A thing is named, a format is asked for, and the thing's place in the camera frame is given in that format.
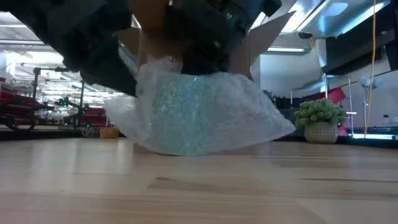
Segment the wooden table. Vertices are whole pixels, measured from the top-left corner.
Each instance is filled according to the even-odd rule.
[[[398,151],[272,142],[203,157],[127,139],[0,142],[0,223],[398,221]]]

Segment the plastic bag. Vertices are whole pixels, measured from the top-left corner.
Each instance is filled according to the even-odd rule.
[[[251,146],[295,131],[243,75],[184,75],[172,58],[150,60],[137,77],[138,98],[106,102],[128,138],[161,154],[197,156]]]

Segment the potted plant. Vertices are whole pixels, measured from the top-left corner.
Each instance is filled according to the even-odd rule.
[[[305,128],[308,142],[333,144],[337,141],[338,125],[345,122],[346,111],[322,99],[300,104],[294,116],[296,125]]]

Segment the box flap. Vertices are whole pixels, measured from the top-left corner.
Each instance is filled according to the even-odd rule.
[[[284,14],[250,31],[250,65],[254,64],[257,57],[266,52],[274,43],[294,13],[295,11]]]
[[[144,30],[162,30],[169,0],[129,0],[130,10]]]
[[[231,56],[229,72],[246,75],[251,79],[250,66],[276,40],[295,12],[290,12],[252,29]]]
[[[131,27],[117,32],[116,35],[118,35],[119,40],[124,44],[124,46],[129,49],[130,53],[138,55],[139,42],[141,38],[140,29]]]
[[[139,44],[139,66],[147,62],[148,57],[162,58],[166,56],[173,57],[176,61],[181,62],[182,43],[180,41],[172,41],[142,32]]]

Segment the cable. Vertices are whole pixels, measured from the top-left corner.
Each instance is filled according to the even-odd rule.
[[[373,0],[373,56],[372,56],[372,72],[371,72],[371,85],[369,90],[369,106],[368,117],[365,124],[365,138],[368,133],[369,119],[371,117],[372,108],[372,91],[373,91],[373,76],[374,76],[374,62],[376,60],[376,0]]]

